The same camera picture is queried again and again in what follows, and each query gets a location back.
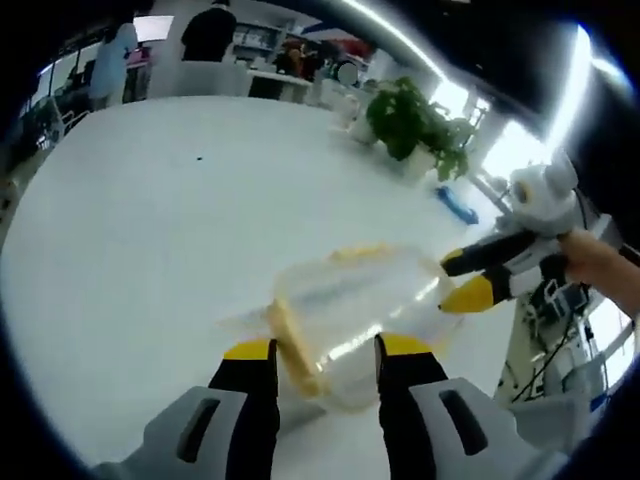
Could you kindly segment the person's right hand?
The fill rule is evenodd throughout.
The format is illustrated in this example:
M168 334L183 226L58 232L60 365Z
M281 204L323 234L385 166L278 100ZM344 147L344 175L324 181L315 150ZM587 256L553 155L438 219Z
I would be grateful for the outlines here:
M580 283L611 286L624 258L610 245L584 230L573 230L559 238L567 259L566 273Z

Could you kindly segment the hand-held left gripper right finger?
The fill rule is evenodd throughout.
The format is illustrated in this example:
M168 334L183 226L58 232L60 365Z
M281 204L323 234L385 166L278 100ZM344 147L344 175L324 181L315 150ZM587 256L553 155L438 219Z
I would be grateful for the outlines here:
M450 379L417 337L375 337L379 422L394 479L550 479L553 456L517 432L514 415Z

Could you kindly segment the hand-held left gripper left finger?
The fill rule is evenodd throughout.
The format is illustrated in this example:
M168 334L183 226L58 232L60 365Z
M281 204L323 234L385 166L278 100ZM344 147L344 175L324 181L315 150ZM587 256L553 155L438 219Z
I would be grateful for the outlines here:
M277 342L241 342L206 387L189 389L146 425L133 453L93 467L92 476L269 479L279 428Z

